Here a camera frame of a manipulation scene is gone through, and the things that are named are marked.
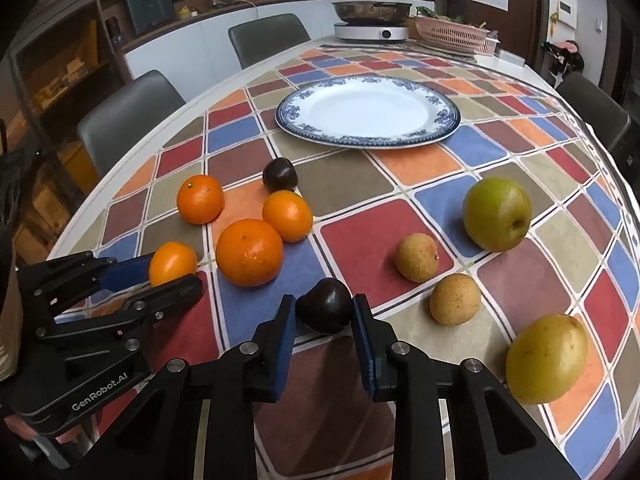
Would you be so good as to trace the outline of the person left hand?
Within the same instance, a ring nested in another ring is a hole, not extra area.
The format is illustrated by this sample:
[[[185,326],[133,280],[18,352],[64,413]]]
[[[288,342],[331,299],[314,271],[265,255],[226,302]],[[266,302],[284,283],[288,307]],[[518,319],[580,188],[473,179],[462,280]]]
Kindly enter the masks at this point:
[[[8,426],[9,430],[14,432],[14,434],[17,434],[19,437],[21,437],[25,441],[31,441],[34,437],[39,437],[39,434],[37,431],[33,430],[28,425],[26,425],[16,415],[6,416],[6,418],[4,419],[4,422],[6,423],[6,426]],[[78,437],[78,434],[80,434],[81,431],[82,431],[81,426],[77,425],[72,429],[64,432],[64,434],[60,434],[59,436],[57,436],[55,440],[57,440],[58,443],[61,443],[61,444],[75,441]]]

